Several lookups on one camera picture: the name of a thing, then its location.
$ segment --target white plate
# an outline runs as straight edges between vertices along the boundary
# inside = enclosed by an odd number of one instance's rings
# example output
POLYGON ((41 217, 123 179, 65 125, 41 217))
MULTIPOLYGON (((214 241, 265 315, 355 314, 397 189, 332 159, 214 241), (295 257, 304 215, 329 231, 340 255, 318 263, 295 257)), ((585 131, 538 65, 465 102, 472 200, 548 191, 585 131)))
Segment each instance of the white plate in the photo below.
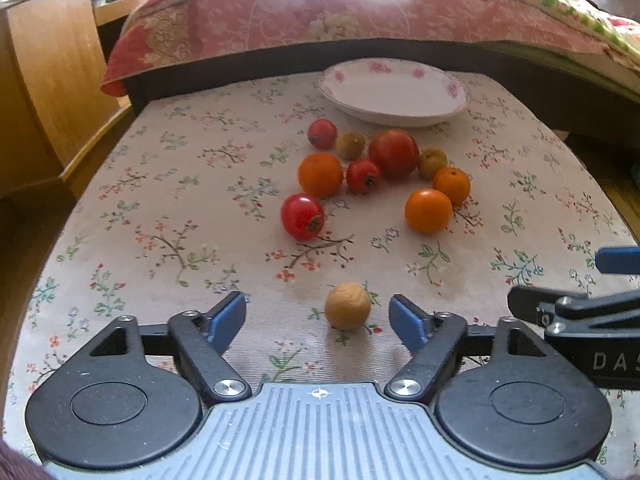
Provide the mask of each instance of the white plate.
POLYGON ((470 102, 467 87, 439 68, 383 57, 334 65, 318 88, 349 115, 403 128, 441 123, 470 102))

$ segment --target red tomato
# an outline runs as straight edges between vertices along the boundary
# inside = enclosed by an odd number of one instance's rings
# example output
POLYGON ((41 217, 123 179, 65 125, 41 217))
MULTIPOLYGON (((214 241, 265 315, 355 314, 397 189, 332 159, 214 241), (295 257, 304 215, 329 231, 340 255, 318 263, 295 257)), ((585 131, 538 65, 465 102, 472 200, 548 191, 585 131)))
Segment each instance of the red tomato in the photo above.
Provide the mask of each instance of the red tomato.
POLYGON ((280 220, 285 231, 296 240, 309 240, 324 227, 324 210, 311 195, 298 193, 282 203, 280 220))
POLYGON ((338 128, 329 119, 318 119, 311 123, 306 136, 318 150, 328 150, 335 144, 338 128))
POLYGON ((380 185, 380 168, 370 158, 354 160, 347 168, 347 186, 354 193, 370 193, 380 185))
POLYGON ((420 161, 414 138, 404 130, 386 130, 369 143, 369 158, 391 179, 409 176, 420 161))

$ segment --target round beige ball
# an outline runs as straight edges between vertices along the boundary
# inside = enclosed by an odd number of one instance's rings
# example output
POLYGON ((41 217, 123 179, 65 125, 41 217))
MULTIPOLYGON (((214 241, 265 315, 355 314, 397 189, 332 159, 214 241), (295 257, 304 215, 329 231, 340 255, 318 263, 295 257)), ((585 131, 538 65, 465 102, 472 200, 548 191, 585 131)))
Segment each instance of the round beige ball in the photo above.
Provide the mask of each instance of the round beige ball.
POLYGON ((362 325, 369 317, 369 293, 359 283, 347 282, 335 287, 326 297, 324 315, 331 326, 350 330, 362 325))

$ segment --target floral tablecloth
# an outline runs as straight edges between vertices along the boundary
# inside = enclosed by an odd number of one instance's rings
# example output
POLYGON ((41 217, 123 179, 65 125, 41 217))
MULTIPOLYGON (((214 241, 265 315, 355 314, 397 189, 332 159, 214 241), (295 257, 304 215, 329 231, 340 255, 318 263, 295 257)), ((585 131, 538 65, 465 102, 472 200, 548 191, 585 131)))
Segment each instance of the floral tablecloth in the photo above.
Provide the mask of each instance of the floral tablecloth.
MULTIPOLYGON (((378 380, 409 358, 386 306, 402 293, 426 310, 470 322, 508 314, 511 285, 602 295, 638 287, 602 276, 594 251, 632 244, 623 221, 570 150, 486 76, 458 74, 468 111, 417 130, 469 173, 471 197, 437 235, 402 217, 417 176, 370 196, 324 201, 326 230, 297 244, 280 225, 296 168, 313 152, 315 118, 370 136, 315 87, 318 74, 249 81, 149 104, 98 171, 71 215, 33 294, 6 402, 4 436, 34 456, 24 427, 31 392, 114 316, 159 323, 207 310, 242 290, 248 319, 225 357, 260 380, 378 380), (334 330, 324 299, 341 282, 369 291, 372 312, 354 332, 334 330)), ((170 367, 168 360, 156 364, 170 367)), ((598 461, 615 475, 640 463, 640 403, 607 391, 614 421, 598 461)))

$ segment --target wooden floor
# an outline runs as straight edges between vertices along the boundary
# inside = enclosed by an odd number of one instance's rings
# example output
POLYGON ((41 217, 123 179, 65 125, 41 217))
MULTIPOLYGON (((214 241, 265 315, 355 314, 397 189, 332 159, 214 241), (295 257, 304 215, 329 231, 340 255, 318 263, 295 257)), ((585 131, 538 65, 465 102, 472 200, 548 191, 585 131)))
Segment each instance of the wooden floor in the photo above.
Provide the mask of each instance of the wooden floor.
MULTIPOLYGON (((640 239, 640 190, 631 180, 634 162, 625 150, 581 136, 569 136, 567 145, 585 164, 609 199, 640 239)), ((6 384, 22 320, 38 277, 74 206, 70 200, 42 211, 16 211, 0 200, 0 416, 6 384)))

